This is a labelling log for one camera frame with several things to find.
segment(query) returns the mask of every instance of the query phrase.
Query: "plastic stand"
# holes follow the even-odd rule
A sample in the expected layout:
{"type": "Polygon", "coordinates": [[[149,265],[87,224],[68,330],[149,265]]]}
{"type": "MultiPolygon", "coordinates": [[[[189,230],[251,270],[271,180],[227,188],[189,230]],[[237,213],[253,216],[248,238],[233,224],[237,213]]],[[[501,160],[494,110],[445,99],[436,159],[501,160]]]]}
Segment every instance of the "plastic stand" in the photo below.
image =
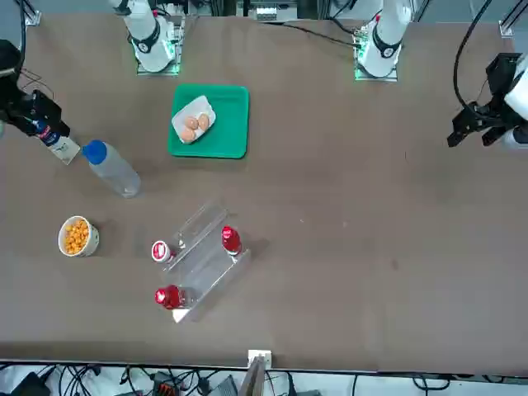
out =
{"type": "Polygon", "coordinates": [[[250,260],[251,251],[244,247],[236,256],[229,255],[222,246],[222,228],[236,228],[233,217],[218,201],[203,206],[181,227],[171,241],[179,248],[176,259],[163,268],[168,284],[192,293],[195,301],[184,309],[173,309],[174,321],[197,318],[206,297],[213,299],[236,275],[237,270],[250,260]]]}

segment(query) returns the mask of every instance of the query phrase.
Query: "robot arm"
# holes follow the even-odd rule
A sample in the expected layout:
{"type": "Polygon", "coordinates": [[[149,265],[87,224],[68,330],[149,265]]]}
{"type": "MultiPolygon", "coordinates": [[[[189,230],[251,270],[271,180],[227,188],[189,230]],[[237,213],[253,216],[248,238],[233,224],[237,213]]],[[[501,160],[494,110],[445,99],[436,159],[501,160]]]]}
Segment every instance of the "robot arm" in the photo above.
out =
{"type": "Polygon", "coordinates": [[[408,0],[384,0],[379,18],[369,22],[369,39],[359,58],[360,66],[371,76],[389,75],[398,62],[402,38],[412,10],[408,0]]]}
{"type": "Polygon", "coordinates": [[[17,86],[20,57],[20,51],[11,42],[0,40],[0,121],[16,126],[28,136],[39,134],[39,123],[69,136],[59,105],[39,90],[28,94],[17,86]]]}
{"type": "Polygon", "coordinates": [[[175,54],[167,45],[170,24],[162,16],[154,17],[148,0],[109,0],[115,13],[123,17],[134,46],[136,58],[149,72],[163,70],[175,54]]]}
{"type": "Polygon", "coordinates": [[[458,145],[473,132],[486,131],[484,146],[503,139],[514,148],[528,148],[528,57],[521,54],[499,54],[486,68],[492,99],[480,106],[468,104],[453,119],[449,147],[458,145]]]}

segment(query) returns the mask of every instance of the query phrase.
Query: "blue bottle cap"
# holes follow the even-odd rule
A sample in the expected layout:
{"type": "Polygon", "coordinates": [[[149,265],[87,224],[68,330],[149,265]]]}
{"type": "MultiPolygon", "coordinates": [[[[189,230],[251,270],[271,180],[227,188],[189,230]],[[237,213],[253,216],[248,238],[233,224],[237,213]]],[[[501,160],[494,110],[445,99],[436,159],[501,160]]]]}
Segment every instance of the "blue bottle cap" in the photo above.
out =
{"type": "Polygon", "coordinates": [[[92,165],[99,165],[106,158],[106,146],[100,140],[92,140],[82,147],[82,154],[92,165]]]}

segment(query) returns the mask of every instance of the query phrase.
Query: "white egg carton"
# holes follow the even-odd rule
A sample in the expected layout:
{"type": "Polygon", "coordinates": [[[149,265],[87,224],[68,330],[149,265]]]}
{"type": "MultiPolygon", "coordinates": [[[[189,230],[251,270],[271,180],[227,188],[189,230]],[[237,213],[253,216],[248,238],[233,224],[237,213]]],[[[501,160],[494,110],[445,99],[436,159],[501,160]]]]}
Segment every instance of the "white egg carton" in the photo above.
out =
{"type": "Polygon", "coordinates": [[[174,130],[176,131],[176,134],[182,143],[190,144],[192,142],[196,142],[206,132],[202,128],[198,127],[198,129],[195,130],[196,137],[192,142],[186,142],[181,137],[183,130],[186,128],[186,118],[194,117],[198,119],[198,117],[200,117],[202,114],[206,114],[209,117],[209,130],[215,123],[216,114],[211,104],[207,101],[207,97],[205,97],[205,95],[197,97],[194,101],[183,107],[173,116],[172,126],[174,127],[174,130]]]}

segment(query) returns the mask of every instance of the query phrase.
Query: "floor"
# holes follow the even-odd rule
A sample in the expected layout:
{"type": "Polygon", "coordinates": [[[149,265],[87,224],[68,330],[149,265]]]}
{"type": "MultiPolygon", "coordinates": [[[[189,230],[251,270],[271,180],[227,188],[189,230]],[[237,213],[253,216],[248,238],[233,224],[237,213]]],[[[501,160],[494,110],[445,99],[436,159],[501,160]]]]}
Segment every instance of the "floor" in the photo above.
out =
{"type": "MultiPolygon", "coordinates": [[[[8,367],[0,372],[0,392],[11,392],[20,381],[31,371],[38,373],[43,370],[45,365],[25,365],[8,367]]],[[[58,367],[48,378],[47,385],[51,389],[53,395],[59,395],[58,383],[59,377],[63,368],[58,367]]],[[[146,369],[149,373],[155,373],[155,369],[146,369]]],[[[113,396],[120,394],[127,394],[131,392],[130,385],[125,383],[119,385],[121,375],[124,370],[122,367],[103,367],[101,374],[97,377],[93,373],[89,373],[83,378],[83,384],[92,396],[113,396]]],[[[185,373],[185,370],[173,370],[173,374],[179,375],[185,373]]],[[[152,388],[152,382],[140,369],[132,369],[130,377],[134,388],[137,391],[144,391],[146,394],[152,388]]],[[[211,374],[211,371],[203,370],[200,372],[201,376],[211,374]]],[[[238,389],[243,382],[244,372],[242,371],[220,371],[210,377],[210,386],[214,389],[220,382],[222,382],[228,375],[232,375],[234,382],[238,389]]],[[[288,391],[288,378],[285,372],[270,371],[271,382],[273,389],[270,386],[270,381],[267,380],[264,385],[265,396],[280,396],[288,391]]],[[[304,392],[317,389],[322,396],[338,396],[338,395],[352,395],[352,385],[354,375],[325,375],[325,374],[310,374],[310,373],[292,373],[295,389],[297,392],[304,392]]],[[[63,394],[68,386],[72,376],[66,371],[62,381],[63,394]]],[[[430,387],[442,386],[446,382],[443,380],[428,380],[430,387]]],[[[196,378],[192,384],[189,380],[185,381],[186,386],[194,387],[196,378]]],[[[394,377],[373,377],[360,375],[356,382],[355,395],[369,395],[369,396],[385,396],[392,395],[406,395],[406,396],[421,396],[425,392],[418,389],[408,378],[394,378],[394,377]]],[[[492,396],[500,394],[501,396],[521,396],[528,394],[528,387],[526,385],[518,384],[489,384],[482,382],[467,382],[467,381],[452,381],[446,390],[433,392],[430,394],[438,394],[439,396],[492,396]]],[[[192,396],[200,396],[196,391],[192,396]]]]}

